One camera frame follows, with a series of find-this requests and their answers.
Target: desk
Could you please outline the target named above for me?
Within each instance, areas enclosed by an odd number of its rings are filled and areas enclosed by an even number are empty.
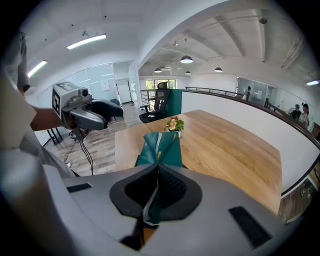
[[[251,132],[215,115],[194,110],[184,121],[182,163],[190,170],[230,182],[278,214],[282,170],[279,151]],[[162,132],[168,118],[115,133],[115,170],[132,168],[143,136]]]

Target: teal fabric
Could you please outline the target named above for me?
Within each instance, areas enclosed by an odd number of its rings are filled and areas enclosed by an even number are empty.
[[[148,133],[144,136],[144,140],[145,143],[137,166],[164,163],[182,167],[180,139],[177,131]],[[143,209],[143,220],[149,225],[159,224],[163,209],[158,186],[154,194],[154,198],[149,200],[149,203]]]
[[[177,131],[148,133],[144,136],[144,140],[137,166],[164,163],[182,167],[180,139]]]
[[[182,90],[171,89],[168,102],[165,106],[167,117],[173,117],[181,114]]]

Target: floor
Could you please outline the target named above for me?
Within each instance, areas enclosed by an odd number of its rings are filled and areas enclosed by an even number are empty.
[[[139,119],[142,112],[139,109],[131,106],[130,103],[123,104],[122,107],[123,119],[117,117],[116,120],[109,123],[109,127],[105,130],[91,131],[83,141],[93,160],[94,175],[115,171],[115,133],[142,124]],[[75,142],[70,136],[65,137],[58,145],[49,141],[45,148],[64,162],[70,160],[71,169],[80,176],[91,175],[91,167],[85,153],[79,142]]]
[[[294,191],[283,197],[280,201],[278,213],[282,222],[289,223],[303,214],[314,199],[316,193],[315,187],[306,179]]]

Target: ceiling beam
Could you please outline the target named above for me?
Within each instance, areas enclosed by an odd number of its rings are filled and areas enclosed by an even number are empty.
[[[191,30],[187,29],[184,31],[184,34],[188,36],[189,38],[197,41],[199,44],[202,44],[203,46],[210,49],[212,52],[214,52],[218,56],[224,56],[223,52],[218,49],[218,47],[214,46],[212,43],[208,42],[208,40],[195,32],[192,32]]]
[[[198,59],[200,61],[208,62],[207,60],[203,59],[199,54],[190,52],[189,50],[188,50],[188,52],[186,52],[186,51],[184,51],[182,49],[177,48],[176,46],[174,48],[164,48],[164,47],[162,47],[161,49],[162,50],[168,50],[168,51],[175,52],[175,53],[179,53],[179,54],[183,54],[183,55],[189,55],[189,56],[191,56],[193,58],[196,58],[196,59]]]
[[[290,68],[292,63],[299,56],[302,45],[304,44],[304,41],[305,41],[305,38],[303,34],[299,33],[299,35],[293,41],[293,44],[291,45],[287,55],[285,56],[285,59],[281,66],[282,69],[287,70],[288,68]]]
[[[261,48],[261,59],[262,62],[266,62],[266,31],[265,31],[265,25],[261,24],[259,19],[262,18],[262,12],[259,9],[253,10],[254,15],[258,17],[258,20],[256,21],[259,37],[260,37],[260,48]]]
[[[222,35],[231,43],[231,45],[237,51],[237,54],[239,54],[239,56],[244,56],[245,51],[242,48],[241,43],[237,39],[236,35],[232,32],[230,27],[227,25],[227,22],[225,22],[225,18],[223,18],[222,16],[216,16],[214,18],[210,18],[210,20],[214,23],[219,24],[217,28],[220,30]]]

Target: flower pot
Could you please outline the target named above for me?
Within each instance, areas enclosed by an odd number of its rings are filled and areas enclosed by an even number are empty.
[[[171,131],[168,128],[165,128],[165,132],[171,132]],[[181,138],[182,132],[178,130],[175,130],[175,132],[178,132],[178,136],[179,138]]]

